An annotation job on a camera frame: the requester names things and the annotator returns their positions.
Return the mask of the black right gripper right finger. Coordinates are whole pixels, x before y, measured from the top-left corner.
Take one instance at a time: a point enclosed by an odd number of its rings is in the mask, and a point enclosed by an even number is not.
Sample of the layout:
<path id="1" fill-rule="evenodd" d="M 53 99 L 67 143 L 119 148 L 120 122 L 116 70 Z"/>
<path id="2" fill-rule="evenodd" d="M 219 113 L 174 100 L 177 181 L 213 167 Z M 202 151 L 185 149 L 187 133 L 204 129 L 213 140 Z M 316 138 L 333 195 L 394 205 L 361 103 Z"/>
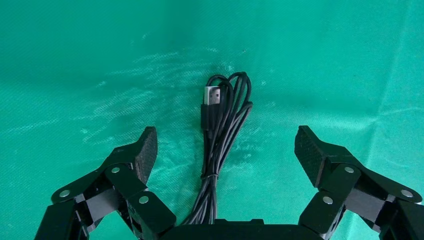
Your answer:
<path id="1" fill-rule="evenodd" d="M 298 128 L 294 153 L 318 190 L 300 215 L 300 226 L 328 240 L 350 211 L 381 240 L 423 239 L 423 199 L 415 190 L 368 169 L 344 146 L 320 140 L 307 125 Z"/>

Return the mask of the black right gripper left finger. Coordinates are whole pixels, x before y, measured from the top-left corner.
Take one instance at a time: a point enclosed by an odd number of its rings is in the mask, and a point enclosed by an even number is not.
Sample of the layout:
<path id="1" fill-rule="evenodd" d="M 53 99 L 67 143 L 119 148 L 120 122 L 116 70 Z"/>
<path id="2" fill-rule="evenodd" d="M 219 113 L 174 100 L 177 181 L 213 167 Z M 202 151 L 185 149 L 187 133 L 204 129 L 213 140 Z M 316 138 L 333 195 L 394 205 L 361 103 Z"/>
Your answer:
<path id="1" fill-rule="evenodd" d="M 153 126 L 134 143 L 116 147 L 99 168 L 52 194 L 35 238 L 87 240 L 105 216 L 116 212 L 137 239 L 160 239 L 177 218 L 147 187 L 157 152 Z"/>

